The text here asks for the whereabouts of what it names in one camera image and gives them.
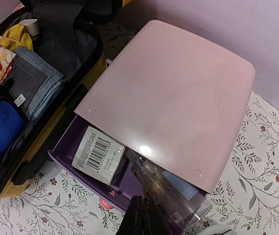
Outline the clear plastic bottle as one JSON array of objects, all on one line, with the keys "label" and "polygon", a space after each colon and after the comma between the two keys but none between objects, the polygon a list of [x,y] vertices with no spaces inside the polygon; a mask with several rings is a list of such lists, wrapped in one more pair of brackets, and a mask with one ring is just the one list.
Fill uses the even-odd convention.
[{"label": "clear plastic bottle", "polygon": [[211,210],[211,203],[192,184],[135,151],[127,150],[126,157],[132,173],[175,228],[188,231]]}]

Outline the pink purple drawer box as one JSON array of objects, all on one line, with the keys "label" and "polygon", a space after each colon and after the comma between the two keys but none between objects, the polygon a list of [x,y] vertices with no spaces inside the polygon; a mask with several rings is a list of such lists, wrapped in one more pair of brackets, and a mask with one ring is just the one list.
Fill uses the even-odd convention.
[{"label": "pink purple drawer box", "polygon": [[[254,66],[196,34],[149,21],[74,109],[50,157],[127,213],[152,197],[132,173],[127,150],[212,193],[229,160],[250,99]],[[110,185],[71,164],[91,126],[125,146]],[[126,235],[126,214],[117,233]]]}]

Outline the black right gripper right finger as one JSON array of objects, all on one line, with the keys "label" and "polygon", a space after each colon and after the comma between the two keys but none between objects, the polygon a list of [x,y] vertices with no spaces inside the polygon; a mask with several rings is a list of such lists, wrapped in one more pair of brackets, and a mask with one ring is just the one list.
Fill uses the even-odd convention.
[{"label": "black right gripper right finger", "polygon": [[147,234],[167,235],[168,229],[164,224],[158,205],[152,197],[147,199]]}]

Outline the yellow Pikachu suitcase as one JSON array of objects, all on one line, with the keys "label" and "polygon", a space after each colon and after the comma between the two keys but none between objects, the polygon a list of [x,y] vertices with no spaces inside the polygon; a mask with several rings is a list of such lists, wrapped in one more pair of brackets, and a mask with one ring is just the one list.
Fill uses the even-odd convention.
[{"label": "yellow Pikachu suitcase", "polygon": [[126,0],[23,0],[0,24],[0,199],[21,194],[106,69],[98,26]]}]

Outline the white barcode box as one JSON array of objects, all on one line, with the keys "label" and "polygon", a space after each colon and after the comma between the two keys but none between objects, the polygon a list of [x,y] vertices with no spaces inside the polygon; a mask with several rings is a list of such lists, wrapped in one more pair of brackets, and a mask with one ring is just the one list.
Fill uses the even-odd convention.
[{"label": "white barcode box", "polygon": [[114,180],[124,150],[123,144],[89,126],[71,165],[90,177],[110,185]]}]

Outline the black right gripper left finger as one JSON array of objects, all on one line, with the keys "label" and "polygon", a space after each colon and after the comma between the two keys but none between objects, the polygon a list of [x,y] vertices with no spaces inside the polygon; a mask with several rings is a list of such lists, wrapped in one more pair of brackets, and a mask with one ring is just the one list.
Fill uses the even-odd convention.
[{"label": "black right gripper left finger", "polygon": [[147,234],[147,198],[134,196],[126,213],[126,234]]}]

